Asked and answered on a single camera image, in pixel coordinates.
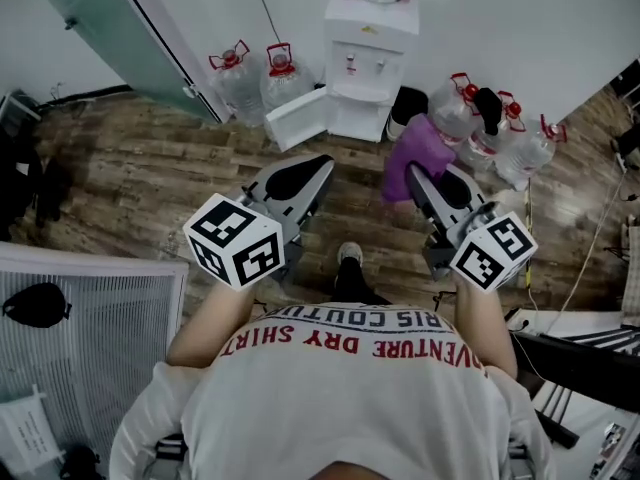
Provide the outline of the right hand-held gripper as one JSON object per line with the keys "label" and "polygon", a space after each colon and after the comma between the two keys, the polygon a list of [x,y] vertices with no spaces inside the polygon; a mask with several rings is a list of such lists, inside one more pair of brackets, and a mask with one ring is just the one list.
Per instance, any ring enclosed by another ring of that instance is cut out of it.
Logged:
{"label": "right hand-held gripper", "polygon": [[518,215],[503,212],[497,202],[486,202],[475,179],[453,164],[435,179],[412,162],[407,185],[436,231],[423,249],[435,279],[455,271],[490,292],[517,274],[538,249]]}

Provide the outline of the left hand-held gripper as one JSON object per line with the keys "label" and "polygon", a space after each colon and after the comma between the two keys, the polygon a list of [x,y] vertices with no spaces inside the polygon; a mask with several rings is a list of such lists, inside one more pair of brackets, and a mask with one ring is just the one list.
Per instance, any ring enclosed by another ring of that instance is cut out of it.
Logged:
{"label": "left hand-held gripper", "polygon": [[335,161],[302,155],[261,170],[228,194],[214,194],[184,224],[197,264],[240,291],[270,277],[283,282],[303,255],[301,232],[330,185]]}

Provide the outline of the purple cloth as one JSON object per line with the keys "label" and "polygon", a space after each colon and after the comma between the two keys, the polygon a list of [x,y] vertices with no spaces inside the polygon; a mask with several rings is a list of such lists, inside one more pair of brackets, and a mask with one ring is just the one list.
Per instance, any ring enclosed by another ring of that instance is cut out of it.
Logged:
{"label": "purple cloth", "polygon": [[425,114],[413,116],[385,161],[382,197],[388,203],[411,198],[406,169],[416,163],[432,179],[439,180],[456,158]]}

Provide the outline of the white water dispenser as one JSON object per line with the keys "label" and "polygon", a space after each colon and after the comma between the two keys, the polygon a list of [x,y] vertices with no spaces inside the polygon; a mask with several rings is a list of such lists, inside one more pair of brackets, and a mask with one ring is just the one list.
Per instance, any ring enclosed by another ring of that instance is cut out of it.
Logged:
{"label": "white water dispenser", "polygon": [[[414,0],[329,0],[324,19],[329,133],[374,143],[382,139],[419,31]],[[331,87],[342,81],[385,88],[396,96],[388,105],[341,98]]]}

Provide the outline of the person's right forearm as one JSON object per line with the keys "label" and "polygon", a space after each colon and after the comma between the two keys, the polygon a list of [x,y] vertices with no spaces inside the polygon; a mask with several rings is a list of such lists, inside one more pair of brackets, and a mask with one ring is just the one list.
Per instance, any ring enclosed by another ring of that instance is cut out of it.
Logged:
{"label": "person's right forearm", "polygon": [[517,360],[496,291],[483,292],[456,272],[454,326],[484,366],[493,366],[511,378],[518,374]]}

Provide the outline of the person's left forearm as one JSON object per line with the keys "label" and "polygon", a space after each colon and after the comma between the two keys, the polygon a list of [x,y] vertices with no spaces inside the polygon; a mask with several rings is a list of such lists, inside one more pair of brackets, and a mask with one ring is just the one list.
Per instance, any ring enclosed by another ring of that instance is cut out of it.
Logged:
{"label": "person's left forearm", "polygon": [[209,367],[233,334],[249,321],[255,292],[255,285],[235,291],[216,283],[172,340],[165,362],[170,366]]}

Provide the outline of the person's white shoe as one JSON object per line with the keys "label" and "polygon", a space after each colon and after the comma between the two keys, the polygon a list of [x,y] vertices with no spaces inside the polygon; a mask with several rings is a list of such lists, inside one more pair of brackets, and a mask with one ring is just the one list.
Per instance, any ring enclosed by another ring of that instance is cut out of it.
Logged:
{"label": "person's white shoe", "polygon": [[359,268],[363,264],[363,251],[356,242],[348,241],[341,244],[337,253],[337,261],[342,265],[345,261],[356,263]]}

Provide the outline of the white bin black liner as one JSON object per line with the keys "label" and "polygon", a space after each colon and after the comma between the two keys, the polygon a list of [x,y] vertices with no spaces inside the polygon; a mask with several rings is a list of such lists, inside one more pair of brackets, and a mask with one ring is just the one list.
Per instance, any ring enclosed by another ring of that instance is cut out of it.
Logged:
{"label": "white bin black liner", "polygon": [[429,98],[421,90],[401,86],[389,113],[385,133],[389,141],[395,142],[408,122],[417,114],[428,113]]}

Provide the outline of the white slotted drip tray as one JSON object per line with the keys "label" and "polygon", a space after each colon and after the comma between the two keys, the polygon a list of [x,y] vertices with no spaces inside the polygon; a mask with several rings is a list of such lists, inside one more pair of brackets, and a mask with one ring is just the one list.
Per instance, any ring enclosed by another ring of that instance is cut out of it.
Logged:
{"label": "white slotted drip tray", "polygon": [[396,96],[396,93],[385,88],[369,87],[360,83],[350,83],[349,81],[335,82],[331,91],[335,96],[371,103],[375,105],[388,105]]}

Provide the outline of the person's black trousers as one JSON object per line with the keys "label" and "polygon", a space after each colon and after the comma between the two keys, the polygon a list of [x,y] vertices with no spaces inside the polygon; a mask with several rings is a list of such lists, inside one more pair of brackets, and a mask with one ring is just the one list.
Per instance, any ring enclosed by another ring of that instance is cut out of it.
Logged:
{"label": "person's black trousers", "polygon": [[391,304],[367,285],[362,267],[354,257],[346,257],[341,261],[331,301],[364,305]]}

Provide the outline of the black metal stand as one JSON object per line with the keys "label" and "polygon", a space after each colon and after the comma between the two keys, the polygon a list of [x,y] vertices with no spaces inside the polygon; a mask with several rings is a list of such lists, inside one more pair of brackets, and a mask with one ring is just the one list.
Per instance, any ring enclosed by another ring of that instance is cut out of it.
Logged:
{"label": "black metal stand", "polygon": [[640,414],[640,357],[513,332],[520,369],[616,408]]}

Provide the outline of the person's white printed shirt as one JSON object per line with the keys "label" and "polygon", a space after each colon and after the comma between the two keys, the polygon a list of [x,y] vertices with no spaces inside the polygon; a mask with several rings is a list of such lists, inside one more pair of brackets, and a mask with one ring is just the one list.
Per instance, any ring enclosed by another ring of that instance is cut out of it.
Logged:
{"label": "person's white printed shirt", "polygon": [[517,449],[556,480],[527,391],[411,307],[282,307],[209,367],[156,364],[116,433],[110,480],[141,480],[174,433],[189,480],[309,480],[337,462],[388,480],[511,480]]}

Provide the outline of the frosted glass door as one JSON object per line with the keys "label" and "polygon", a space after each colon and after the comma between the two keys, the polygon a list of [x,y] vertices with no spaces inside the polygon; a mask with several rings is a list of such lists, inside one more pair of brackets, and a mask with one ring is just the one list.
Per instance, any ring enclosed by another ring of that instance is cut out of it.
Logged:
{"label": "frosted glass door", "polygon": [[137,93],[217,121],[127,0],[48,0],[80,38]]}

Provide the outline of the black bag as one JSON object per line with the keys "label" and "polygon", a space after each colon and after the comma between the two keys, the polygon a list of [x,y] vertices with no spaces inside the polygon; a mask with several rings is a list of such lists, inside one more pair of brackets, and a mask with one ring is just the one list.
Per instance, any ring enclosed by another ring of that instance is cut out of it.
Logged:
{"label": "black bag", "polygon": [[35,223],[58,221],[72,185],[70,173],[56,158],[43,166],[33,141],[12,137],[0,127],[0,242],[9,242],[9,228],[31,207]]}

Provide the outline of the black pouch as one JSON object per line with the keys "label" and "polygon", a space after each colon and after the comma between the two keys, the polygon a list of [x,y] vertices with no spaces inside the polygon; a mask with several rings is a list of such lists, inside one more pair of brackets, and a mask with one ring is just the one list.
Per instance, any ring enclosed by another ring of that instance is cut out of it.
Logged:
{"label": "black pouch", "polygon": [[70,316],[72,305],[62,290],[46,282],[29,286],[7,299],[2,314],[21,325],[46,329]]}

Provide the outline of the white paper tag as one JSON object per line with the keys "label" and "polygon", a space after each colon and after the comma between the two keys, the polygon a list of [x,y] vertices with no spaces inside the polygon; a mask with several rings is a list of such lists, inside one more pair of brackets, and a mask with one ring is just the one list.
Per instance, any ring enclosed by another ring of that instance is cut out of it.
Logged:
{"label": "white paper tag", "polygon": [[65,454],[45,414],[45,397],[33,384],[30,395],[0,403],[0,461],[13,475],[34,474]]}

